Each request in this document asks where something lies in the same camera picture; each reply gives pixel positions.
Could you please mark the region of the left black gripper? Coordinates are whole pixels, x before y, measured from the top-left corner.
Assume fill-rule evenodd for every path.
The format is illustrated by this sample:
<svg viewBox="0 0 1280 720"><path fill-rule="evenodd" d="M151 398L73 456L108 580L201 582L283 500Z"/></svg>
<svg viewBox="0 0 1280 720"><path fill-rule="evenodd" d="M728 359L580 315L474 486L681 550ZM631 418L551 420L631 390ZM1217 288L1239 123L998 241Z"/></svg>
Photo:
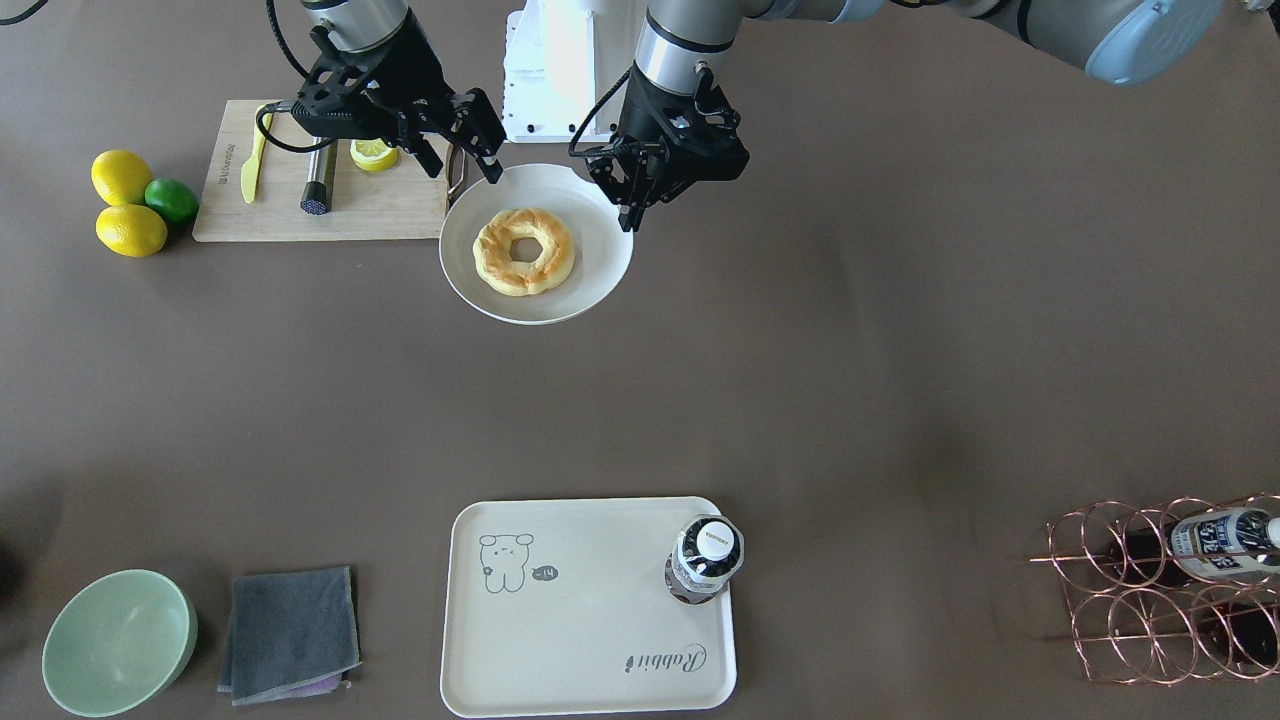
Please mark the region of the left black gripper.
<svg viewBox="0 0 1280 720"><path fill-rule="evenodd" d="M698 61L692 78L691 95L672 94L632 65L589 113L626 87L611 141L582 151L591 181L618 206L622 232L640 228L643 206L669 202L696 182L733 181L750 159L740 115L710 65Z"/></svg>

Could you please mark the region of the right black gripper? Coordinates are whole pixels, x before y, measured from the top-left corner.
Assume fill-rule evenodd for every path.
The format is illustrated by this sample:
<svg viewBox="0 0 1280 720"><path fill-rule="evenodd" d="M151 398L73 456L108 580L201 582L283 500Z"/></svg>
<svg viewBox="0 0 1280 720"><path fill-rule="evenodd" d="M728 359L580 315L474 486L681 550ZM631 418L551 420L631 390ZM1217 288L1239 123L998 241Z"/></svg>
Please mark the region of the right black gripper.
<svg viewBox="0 0 1280 720"><path fill-rule="evenodd" d="M411 10L311 10L310 38L319 50L302 67L266 13L271 35L302 85L292 101L269 102L255 124L266 141L306 154L332 140L379 138L403 149L431 178L444 161L431 137L471 156L495 184L506 128L481 88L457 94L445 81L434 47Z"/></svg>

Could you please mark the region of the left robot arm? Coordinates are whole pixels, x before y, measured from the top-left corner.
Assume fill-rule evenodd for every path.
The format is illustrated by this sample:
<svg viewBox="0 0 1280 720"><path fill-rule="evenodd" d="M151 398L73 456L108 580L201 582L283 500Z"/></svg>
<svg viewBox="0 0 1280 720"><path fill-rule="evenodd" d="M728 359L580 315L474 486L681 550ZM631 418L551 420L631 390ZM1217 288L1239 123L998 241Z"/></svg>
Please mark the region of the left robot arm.
<svg viewBox="0 0 1280 720"><path fill-rule="evenodd" d="M874 17L879 1L649 1L627 70L604 92L622 94L603 145L570 154L636 231L646 210L696 183L735 181L750 154L722 88L724 65L748 20L828 26ZM905 1L983 24L1087 77L1143 85L1181 60L1215 23L1220 1Z"/></svg>

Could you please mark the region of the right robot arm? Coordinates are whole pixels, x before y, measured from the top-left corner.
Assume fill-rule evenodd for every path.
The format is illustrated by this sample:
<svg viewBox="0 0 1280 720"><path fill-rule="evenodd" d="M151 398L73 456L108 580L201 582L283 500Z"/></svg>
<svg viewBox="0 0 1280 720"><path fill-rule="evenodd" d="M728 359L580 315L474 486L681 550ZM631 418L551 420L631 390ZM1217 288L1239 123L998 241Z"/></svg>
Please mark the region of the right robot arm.
<svg viewBox="0 0 1280 720"><path fill-rule="evenodd" d="M337 140L379 138L404 149L436 177L444 168L428 141L439 135L474 158L490 183L503 173L499 114L483 88L457 94L406 1L305 1L319 58L293 101L255 117L265 140L312 152Z"/></svg>

